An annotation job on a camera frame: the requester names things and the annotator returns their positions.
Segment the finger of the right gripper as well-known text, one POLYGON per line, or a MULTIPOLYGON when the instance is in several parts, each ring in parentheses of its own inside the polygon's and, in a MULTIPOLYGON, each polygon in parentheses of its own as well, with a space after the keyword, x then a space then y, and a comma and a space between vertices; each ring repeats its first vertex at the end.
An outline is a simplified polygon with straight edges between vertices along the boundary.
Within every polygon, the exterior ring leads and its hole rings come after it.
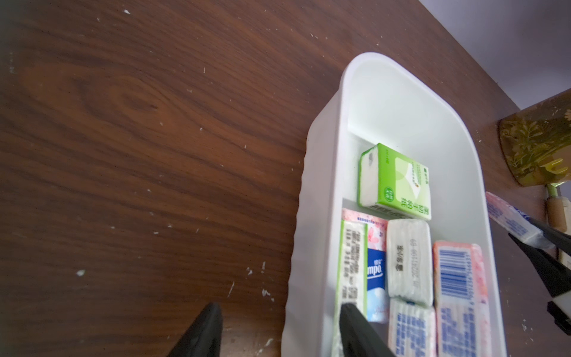
MULTIPOLYGON (((570 255, 570 235, 561 233, 532 217, 528 221, 540 230, 544 237, 556 248, 570 255)), ((512 240, 526 254, 545 285, 552 300, 547 304, 547 312, 555 324, 567 335, 570 334, 570 269, 559 263, 541 248, 521 242, 513 234, 512 240)))

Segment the white plastic storage box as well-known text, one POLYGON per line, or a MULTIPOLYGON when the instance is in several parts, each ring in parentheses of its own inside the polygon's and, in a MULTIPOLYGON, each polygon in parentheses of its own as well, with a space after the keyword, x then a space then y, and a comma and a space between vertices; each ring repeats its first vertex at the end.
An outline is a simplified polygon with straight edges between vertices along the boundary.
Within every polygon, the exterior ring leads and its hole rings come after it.
POLYGON ((454 109, 391 58, 364 53, 309 128, 282 335, 283 356, 329 356, 341 211, 355 205, 358 158, 375 144, 429 169, 432 238, 483 251, 492 353, 506 339, 483 174, 474 141, 454 109))

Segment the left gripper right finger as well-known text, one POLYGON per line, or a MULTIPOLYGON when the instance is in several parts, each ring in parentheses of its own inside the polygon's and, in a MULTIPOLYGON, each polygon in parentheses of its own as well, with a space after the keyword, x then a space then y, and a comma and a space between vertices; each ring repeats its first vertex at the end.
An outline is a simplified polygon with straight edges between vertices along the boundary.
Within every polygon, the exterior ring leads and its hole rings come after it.
POLYGON ((395 356, 355 304, 341 306, 339 329, 345 357, 395 356))

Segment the blue pocket tissue pack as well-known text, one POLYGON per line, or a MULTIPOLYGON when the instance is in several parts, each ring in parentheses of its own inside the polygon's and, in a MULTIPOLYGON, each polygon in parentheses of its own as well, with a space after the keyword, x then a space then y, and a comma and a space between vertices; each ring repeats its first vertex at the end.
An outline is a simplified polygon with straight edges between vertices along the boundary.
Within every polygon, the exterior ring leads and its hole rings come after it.
POLYGON ((507 230, 512 236, 523 244, 532 248, 551 249, 555 245, 545 238, 541 229, 534 226, 517 208, 505 200, 486 192, 486 205, 489 218, 507 230))

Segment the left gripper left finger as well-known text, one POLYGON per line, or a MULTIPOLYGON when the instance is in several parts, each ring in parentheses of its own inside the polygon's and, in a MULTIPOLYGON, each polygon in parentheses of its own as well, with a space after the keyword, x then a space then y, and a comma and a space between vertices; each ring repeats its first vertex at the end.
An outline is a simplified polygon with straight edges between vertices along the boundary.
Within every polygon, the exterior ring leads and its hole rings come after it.
POLYGON ((209 303, 199 313, 168 357, 220 357, 223 318, 218 303, 209 303))

